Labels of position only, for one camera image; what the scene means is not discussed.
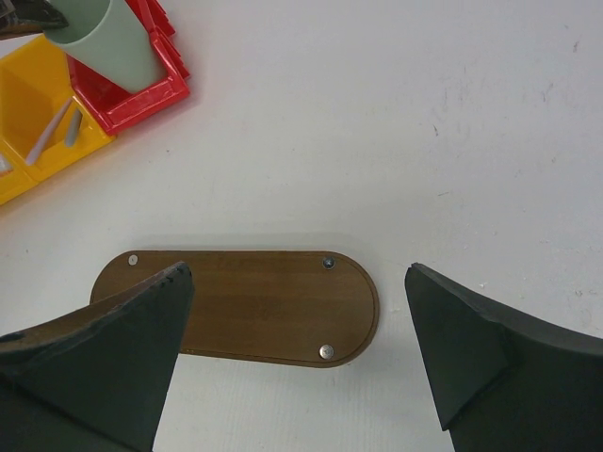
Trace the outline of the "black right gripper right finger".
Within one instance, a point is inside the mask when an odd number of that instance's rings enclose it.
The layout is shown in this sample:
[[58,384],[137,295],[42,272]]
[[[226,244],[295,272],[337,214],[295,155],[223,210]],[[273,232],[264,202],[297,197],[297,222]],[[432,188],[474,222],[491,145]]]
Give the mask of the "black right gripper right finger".
[[455,450],[601,450],[601,339],[419,263],[404,285],[438,419]]

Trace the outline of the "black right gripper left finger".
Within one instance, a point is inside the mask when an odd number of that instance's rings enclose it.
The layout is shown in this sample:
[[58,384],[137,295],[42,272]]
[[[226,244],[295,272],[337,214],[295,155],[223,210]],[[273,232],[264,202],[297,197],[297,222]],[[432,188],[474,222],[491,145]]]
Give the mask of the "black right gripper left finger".
[[194,295],[178,262],[1,338],[4,451],[150,451]]

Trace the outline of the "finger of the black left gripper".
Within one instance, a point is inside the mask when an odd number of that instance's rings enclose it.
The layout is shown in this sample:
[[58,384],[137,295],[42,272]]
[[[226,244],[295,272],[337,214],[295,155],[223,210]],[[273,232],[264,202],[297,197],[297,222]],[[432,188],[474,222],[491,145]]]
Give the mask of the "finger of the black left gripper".
[[44,0],[1,0],[0,38],[37,35],[68,26],[65,16]]

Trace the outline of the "pale green cup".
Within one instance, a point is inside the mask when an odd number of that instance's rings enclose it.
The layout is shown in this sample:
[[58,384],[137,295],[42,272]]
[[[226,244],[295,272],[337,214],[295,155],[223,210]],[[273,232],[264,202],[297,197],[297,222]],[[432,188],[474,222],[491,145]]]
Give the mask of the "pale green cup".
[[57,0],[66,19],[45,38],[120,88],[136,93],[160,81],[165,70],[149,35],[124,0]]

